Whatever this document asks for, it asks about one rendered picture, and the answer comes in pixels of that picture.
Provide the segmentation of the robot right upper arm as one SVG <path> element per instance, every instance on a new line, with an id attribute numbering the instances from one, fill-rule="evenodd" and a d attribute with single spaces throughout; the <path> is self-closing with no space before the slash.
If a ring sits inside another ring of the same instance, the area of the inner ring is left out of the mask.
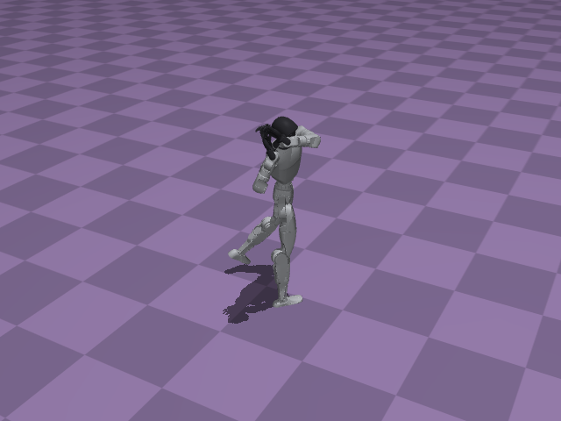
<path id="1" fill-rule="evenodd" d="M 262 169 L 266 160 L 267 160 L 267 156 L 264 159 L 263 163 L 261 164 L 260 170 Z M 277 167 L 277 165 L 278 165 L 278 161 L 276 162 L 275 168 Z M 259 170 L 259 172 L 260 172 L 260 170 Z M 262 182 L 262 181 L 258 180 L 253 190 L 257 193 L 260 193 L 260 194 L 263 193 L 264 194 L 266 192 L 267 186 L 268 186 L 268 184 L 266 182 Z"/>

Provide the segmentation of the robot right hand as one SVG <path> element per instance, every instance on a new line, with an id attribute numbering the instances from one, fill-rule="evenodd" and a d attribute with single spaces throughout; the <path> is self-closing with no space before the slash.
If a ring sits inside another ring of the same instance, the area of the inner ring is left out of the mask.
<path id="1" fill-rule="evenodd" d="M 270 126 L 269 124 L 266 124 L 266 125 Z M 277 152 L 277 151 L 276 151 L 276 148 L 273 148 L 273 145 L 272 145 L 272 142 L 271 142 L 271 137 L 272 136 L 269 135 L 269 137 L 268 137 L 267 132 L 263 131 L 263 129 L 260 131 L 260 135 L 261 135 L 263 144 L 266 148 L 266 154 L 268 154 L 269 159 L 271 161 L 275 160 L 276 156 L 274 154 L 274 151 L 275 152 Z"/>

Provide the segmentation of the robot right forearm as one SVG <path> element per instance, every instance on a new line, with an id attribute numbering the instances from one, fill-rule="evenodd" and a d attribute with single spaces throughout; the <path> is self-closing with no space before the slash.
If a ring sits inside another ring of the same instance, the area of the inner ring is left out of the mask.
<path id="1" fill-rule="evenodd" d="M 273 172 L 276 162 L 280 159 L 280 154 L 278 152 L 274 151 L 274 154 L 276 156 L 275 160 L 271 161 L 269 159 L 269 156 L 267 156 L 267 160 L 265 161 L 262 169 L 260 170 L 257 178 L 255 179 L 252 188 L 254 189 L 256 183 L 258 180 L 262 181 L 262 182 L 268 182 L 270 179 L 270 175 Z"/>

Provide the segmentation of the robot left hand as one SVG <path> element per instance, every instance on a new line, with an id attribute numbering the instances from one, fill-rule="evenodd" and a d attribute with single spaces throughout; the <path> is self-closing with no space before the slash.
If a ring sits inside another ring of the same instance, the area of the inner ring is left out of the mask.
<path id="1" fill-rule="evenodd" d="M 280 133 L 279 131 L 277 131 L 276 129 L 273 129 L 273 127 L 271 127 L 271 126 L 262 125 L 262 126 L 258 127 L 258 128 L 256 129 L 255 132 L 257 132 L 258 130 L 261 131 L 262 129 L 263 129 L 263 131 L 266 131 L 267 134 L 269 134 L 269 135 L 271 135 L 272 137 L 276 138 L 276 139 L 277 139 L 277 143 L 280 144 L 281 142 L 283 142 L 283 143 L 284 143 L 285 145 L 287 145 L 287 146 L 290 145 L 290 143 L 291 143 L 290 139 L 288 139 L 288 138 L 286 137 L 285 134 L 281 134 L 281 133 Z"/>

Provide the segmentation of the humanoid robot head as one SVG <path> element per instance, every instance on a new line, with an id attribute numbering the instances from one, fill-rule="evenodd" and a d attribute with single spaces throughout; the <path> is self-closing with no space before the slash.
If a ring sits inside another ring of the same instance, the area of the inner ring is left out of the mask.
<path id="1" fill-rule="evenodd" d="M 272 123 L 272 127 L 273 127 L 273 129 L 276 129 L 277 131 L 279 131 L 281 134 L 285 134 L 286 137 L 289 137 L 289 138 L 292 137 L 292 136 L 295 136 L 295 131 L 298 129 L 298 125 L 293 120 L 291 120 L 290 118 L 286 118 L 286 117 L 276 118 Z M 275 140 L 274 143 L 273 143 L 273 147 L 277 149 L 279 145 L 280 144 L 277 143 L 277 140 Z M 286 150 L 286 149 L 289 149 L 289 147 L 286 147 L 286 148 L 279 147 L 279 149 Z"/>

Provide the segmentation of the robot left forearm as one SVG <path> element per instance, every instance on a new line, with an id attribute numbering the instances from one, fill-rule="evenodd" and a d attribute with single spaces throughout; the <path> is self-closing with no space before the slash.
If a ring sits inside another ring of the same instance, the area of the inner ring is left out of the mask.
<path id="1" fill-rule="evenodd" d="M 317 134 L 306 134 L 306 135 L 302 135 L 302 136 L 292 136 L 292 137 L 287 137 L 288 139 L 290 139 L 291 143 L 289 146 L 285 145 L 283 142 L 280 143 L 280 146 L 283 148 L 286 147 L 306 147 L 309 146 L 310 144 L 310 139 L 311 138 L 315 138 L 315 137 L 319 137 L 319 135 Z"/>

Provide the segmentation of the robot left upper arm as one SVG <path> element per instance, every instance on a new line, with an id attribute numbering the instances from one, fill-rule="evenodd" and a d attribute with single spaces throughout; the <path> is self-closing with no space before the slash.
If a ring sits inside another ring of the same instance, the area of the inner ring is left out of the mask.
<path id="1" fill-rule="evenodd" d="M 306 135 L 306 134 L 312 134 L 313 132 L 310 130 L 307 130 L 304 126 L 300 125 L 298 126 L 298 129 L 295 131 L 295 135 L 296 136 L 302 136 L 302 135 Z M 311 138 L 310 139 L 310 144 L 309 147 L 312 148 L 318 148 L 318 146 L 320 145 L 321 142 L 321 138 L 319 137 L 315 137 L 315 138 Z"/>

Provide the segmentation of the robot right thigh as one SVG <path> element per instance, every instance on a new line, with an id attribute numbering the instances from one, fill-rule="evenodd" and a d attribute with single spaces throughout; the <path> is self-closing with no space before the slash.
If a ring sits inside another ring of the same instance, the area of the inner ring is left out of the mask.
<path id="1" fill-rule="evenodd" d="M 281 247 L 272 251 L 271 259 L 275 264 L 275 256 L 284 253 L 288 258 L 292 253 L 296 238 L 295 212 L 291 203 L 286 203 L 285 197 L 279 197 L 273 207 L 275 218 L 280 219 L 279 234 Z"/>

